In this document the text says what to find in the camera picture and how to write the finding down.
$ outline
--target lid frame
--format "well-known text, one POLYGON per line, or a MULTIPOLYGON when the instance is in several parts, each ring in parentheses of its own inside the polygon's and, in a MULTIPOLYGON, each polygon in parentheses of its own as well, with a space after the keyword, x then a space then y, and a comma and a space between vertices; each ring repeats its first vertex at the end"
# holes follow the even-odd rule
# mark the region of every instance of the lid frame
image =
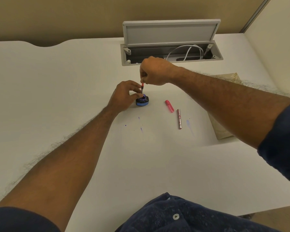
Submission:
POLYGON ((186 20, 152 20, 152 21, 124 21, 122 23, 125 47, 142 47, 142 46, 157 46, 157 45, 185 45, 185 44, 207 44, 211 43, 217 29, 219 27, 220 19, 186 19, 186 20), (216 28, 211 36, 210 41, 193 41, 193 42, 165 42, 165 43, 143 43, 143 44, 128 44, 127 43, 127 26, 148 26, 148 25, 191 25, 192 23, 198 24, 216 24, 216 28))

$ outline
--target navy blue shirt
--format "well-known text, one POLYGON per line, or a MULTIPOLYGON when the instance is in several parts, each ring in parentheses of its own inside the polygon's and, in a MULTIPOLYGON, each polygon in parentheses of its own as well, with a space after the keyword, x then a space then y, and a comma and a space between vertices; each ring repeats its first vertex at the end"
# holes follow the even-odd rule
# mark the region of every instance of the navy blue shirt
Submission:
MULTIPOLYGON (((290 180, 290 106, 276 119, 258 148, 266 162, 290 180)), ((19 208, 0 208, 0 232, 60 232, 47 218, 19 208)), ((249 220, 217 212, 177 196, 164 193, 144 205, 116 232, 274 232, 249 220)))

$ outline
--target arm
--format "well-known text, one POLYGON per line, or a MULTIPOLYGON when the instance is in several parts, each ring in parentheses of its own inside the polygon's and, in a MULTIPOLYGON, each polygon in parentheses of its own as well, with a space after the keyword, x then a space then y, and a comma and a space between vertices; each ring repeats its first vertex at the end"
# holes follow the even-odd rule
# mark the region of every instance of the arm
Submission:
POLYGON ((172 83, 207 110, 237 138, 257 148, 290 98, 213 78, 150 57, 140 66, 141 82, 172 83))
POLYGON ((88 185, 115 117, 140 94, 141 85, 121 82, 108 105, 84 128, 38 162, 0 202, 40 214, 61 231, 88 185))

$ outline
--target white tabletop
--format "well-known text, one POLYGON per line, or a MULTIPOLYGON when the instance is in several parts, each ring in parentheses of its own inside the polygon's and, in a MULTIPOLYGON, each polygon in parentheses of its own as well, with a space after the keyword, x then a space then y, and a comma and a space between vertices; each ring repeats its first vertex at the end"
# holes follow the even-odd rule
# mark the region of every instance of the white tabletop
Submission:
MULTIPOLYGON (((224 60, 177 65, 237 72, 242 80, 273 86, 243 34, 215 40, 224 60)), ((120 81, 139 82, 139 66, 121 65, 122 43, 75 39, 41 48, 0 42, 0 197, 26 172, 24 164, 94 117, 120 81)), ((184 92, 167 84, 145 85, 144 93, 149 105, 133 105, 112 124, 67 231, 115 230, 165 192, 234 215, 290 205, 290 182, 241 141, 217 141, 207 112, 184 92), (181 109, 182 130, 166 99, 181 109)))

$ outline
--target pink pen cap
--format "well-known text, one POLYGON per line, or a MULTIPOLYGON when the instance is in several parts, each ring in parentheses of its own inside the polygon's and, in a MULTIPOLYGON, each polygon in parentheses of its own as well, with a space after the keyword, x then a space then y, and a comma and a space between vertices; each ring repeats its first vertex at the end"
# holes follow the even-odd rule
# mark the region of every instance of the pink pen cap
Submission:
POLYGON ((169 100, 166 100, 166 101, 165 101, 165 104, 168 106, 170 112, 173 113, 173 112, 174 112, 174 108, 172 107, 172 105, 171 105, 171 103, 169 102, 169 100))

